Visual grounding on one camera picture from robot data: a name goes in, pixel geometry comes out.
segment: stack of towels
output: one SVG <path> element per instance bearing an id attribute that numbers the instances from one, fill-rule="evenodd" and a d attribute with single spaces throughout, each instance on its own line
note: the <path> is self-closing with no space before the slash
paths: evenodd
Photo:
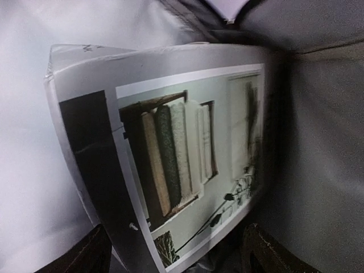
<path id="1" fill-rule="evenodd" d="M 196 101 L 159 106 L 142 124 L 163 216 L 198 195 L 212 177 L 209 106 Z"/>

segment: beige towel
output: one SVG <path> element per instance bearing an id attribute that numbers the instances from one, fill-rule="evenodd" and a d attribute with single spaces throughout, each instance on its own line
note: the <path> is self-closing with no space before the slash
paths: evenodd
<path id="1" fill-rule="evenodd" d="M 205 145 L 205 169 L 206 177 L 208 179 L 212 176 L 212 162 L 211 162 L 211 132 L 210 132 L 210 111 L 209 106 L 202 107 L 204 112 L 204 145 Z"/>
<path id="2" fill-rule="evenodd" d="M 198 148 L 197 135 L 197 109 L 200 105 L 196 101 L 187 101 L 185 109 L 186 117 L 186 137 L 188 163 L 191 173 L 192 193 L 195 195 L 201 191 L 201 175 L 200 175 L 200 150 Z"/>
<path id="3" fill-rule="evenodd" d="M 166 179 L 164 177 L 153 115 L 151 113 L 143 113 L 142 119 L 154 183 L 163 216 L 166 216 L 171 210 L 171 203 L 169 201 Z"/>
<path id="4" fill-rule="evenodd" d="M 182 102 L 171 106 L 171 121 L 183 202 L 190 198 L 192 186 L 188 165 L 184 104 Z"/>

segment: brown towel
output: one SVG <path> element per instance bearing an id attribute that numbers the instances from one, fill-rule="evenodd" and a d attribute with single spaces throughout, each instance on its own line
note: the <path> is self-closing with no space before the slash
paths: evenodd
<path id="1" fill-rule="evenodd" d="M 172 208 L 174 208 L 178 206 L 181 201 L 181 185 L 169 107 L 167 105 L 159 106 L 154 117 L 169 200 L 171 201 Z"/>
<path id="2" fill-rule="evenodd" d="M 164 177 L 162 160 L 160 158 L 153 115 L 151 113 L 143 113 L 142 119 L 154 184 L 157 189 L 163 216 L 166 216 L 171 210 L 171 203 L 169 201 L 168 188 Z"/>
<path id="3" fill-rule="evenodd" d="M 124 122 L 124 127 L 131 152 L 133 153 L 136 170 L 138 171 L 140 184 L 143 189 L 144 199 L 147 204 L 151 223 L 150 229 L 155 230 L 160 225 L 164 224 L 166 220 L 163 217 L 157 189 L 154 184 L 142 117 Z"/>

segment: printed photo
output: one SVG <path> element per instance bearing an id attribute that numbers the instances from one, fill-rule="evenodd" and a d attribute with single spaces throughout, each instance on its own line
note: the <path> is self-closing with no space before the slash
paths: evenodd
<path id="1" fill-rule="evenodd" d="M 258 189 L 259 74 L 223 75 L 118 99 L 129 162 L 165 267 L 228 223 Z"/>

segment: plant leaf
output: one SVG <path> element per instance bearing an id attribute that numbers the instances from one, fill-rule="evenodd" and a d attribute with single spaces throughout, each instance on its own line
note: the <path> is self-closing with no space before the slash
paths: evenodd
<path id="1" fill-rule="evenodd" d="M 214 226 L 216 226 L 219 223 L 221 216 L 222 216 L 221 213 L 216 214 L 216 216 L 214 218 L 212 218 L 212 220 L 210 222 L 210 227 L 213 228 Z"/>
<path id="2" fill-rule="evenodd" d="M 176 254 L 176 250 L 173 246 L 173 240 L 170 231 L 162 234 L 156 240 L 154 240 L 154 244 L 157 248 L 164 267 L 170 266 L 180 258 Z"/>
<path id="3" fill-rule="evenodd" d="M 224 196 L 224 200 L 226 200 L 226 201 L 234 201 L 234 200 L 235 200 L 235 198 L 234 198 L 234 196 L 233 196 L 233 194 L 232 194 L 232 193 L 227 193 L 227 194 Z"/>

